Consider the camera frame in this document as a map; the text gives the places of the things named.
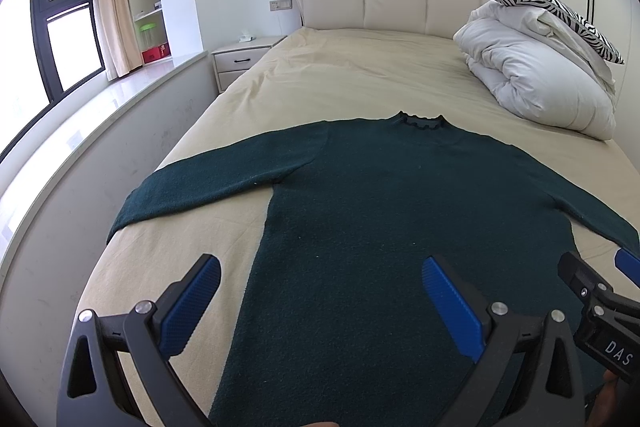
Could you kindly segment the person's right hand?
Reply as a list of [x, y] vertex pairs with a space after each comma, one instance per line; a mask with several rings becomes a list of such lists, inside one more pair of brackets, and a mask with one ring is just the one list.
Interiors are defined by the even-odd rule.
[[603, 386], [594, 399], [586, 427], [628, 426], [630, 419], [626, 402], [630, 387], [608, 369], [603, 374]]

